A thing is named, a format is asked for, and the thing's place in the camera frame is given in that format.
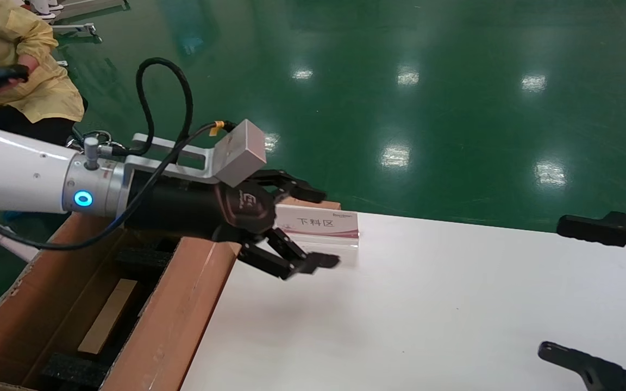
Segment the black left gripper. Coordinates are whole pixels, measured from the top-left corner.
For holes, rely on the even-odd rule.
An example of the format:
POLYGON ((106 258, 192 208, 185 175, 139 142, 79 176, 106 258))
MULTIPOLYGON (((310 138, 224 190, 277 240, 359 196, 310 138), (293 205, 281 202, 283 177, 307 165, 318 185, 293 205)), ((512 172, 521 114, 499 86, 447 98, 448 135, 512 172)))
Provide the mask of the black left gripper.
POLYGON ((338 255, 307 253, 275 225, 276 203, 288 197, 320 204, 327 193, 284 170, 258 170, 236 187, 160 178, 125 220, 125 228, 211 242, 240 243, 237 259, 281 280, 335 269, 338 255))

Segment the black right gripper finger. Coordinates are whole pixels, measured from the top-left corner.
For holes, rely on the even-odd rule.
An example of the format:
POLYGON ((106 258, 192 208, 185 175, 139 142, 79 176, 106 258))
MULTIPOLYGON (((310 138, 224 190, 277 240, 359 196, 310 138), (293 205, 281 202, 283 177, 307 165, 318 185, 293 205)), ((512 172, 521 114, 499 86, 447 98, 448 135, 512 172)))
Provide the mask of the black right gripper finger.
POLYGON ((611 211, 601 219, 564 215, 559 218, 556 233, 607 247, 626 247, 626 213, 611 211))
POLYGON ((626 369, 614 362, 553 342, 542 342, 537 356, 578 374, 588 390, 626 390, 626 369))

